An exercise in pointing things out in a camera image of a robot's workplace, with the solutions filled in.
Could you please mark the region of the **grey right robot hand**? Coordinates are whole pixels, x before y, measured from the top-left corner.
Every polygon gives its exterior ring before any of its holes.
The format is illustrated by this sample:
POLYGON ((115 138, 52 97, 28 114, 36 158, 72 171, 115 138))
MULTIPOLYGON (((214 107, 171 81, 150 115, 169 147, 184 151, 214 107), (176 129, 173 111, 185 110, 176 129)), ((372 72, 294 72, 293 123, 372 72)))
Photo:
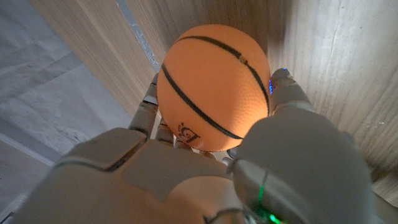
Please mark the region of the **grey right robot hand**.
POLYGON ((148 103, 129 128, 61 158, 12 222, 396 223, 353 138, 315 112, 288 70, 270 84, 271 115, 233 159, 192 152, 164 126, 148 139, 148 103))

